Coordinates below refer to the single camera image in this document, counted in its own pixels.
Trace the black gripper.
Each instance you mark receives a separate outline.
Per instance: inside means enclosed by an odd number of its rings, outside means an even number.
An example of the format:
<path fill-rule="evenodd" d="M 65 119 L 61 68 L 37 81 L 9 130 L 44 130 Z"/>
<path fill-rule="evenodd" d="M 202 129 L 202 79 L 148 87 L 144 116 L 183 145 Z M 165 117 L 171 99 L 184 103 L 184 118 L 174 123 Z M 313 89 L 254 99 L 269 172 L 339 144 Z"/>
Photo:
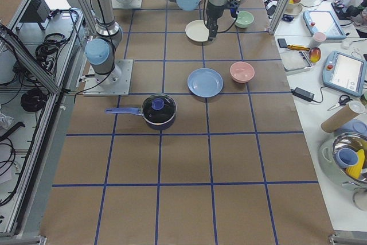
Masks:
<path fill-rule="evenodd" d="M 209 30 L 208 33 L 208 41 L 212 41 L 213 38 L 216 38 L 217 36 L 217 30 L 218 30 L 218 14 L 217 13 L 209 13 L 207 14 L 207 21 L 206 21 L 206 27 Z"/>

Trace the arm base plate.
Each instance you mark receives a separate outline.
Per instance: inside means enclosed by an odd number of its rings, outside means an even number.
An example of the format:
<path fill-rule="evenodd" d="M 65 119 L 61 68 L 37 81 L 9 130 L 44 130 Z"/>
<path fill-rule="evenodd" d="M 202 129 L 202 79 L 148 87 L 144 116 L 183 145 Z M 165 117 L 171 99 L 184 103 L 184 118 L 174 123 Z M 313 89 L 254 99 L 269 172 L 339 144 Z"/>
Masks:
<path fill-rule="evenodd" d="M 85 96 L 127 96 L 130 90 L 131 75 L 134 61 L 131 59 L 116 60 L 115 69 L 107 80 L 97 75 L 86 79 L 83 95 Z"/>
<path fill-rule="evenodd" d="M 142 0 L 112 0 L 113 9 L 140 9 L 142 5 Z"/>

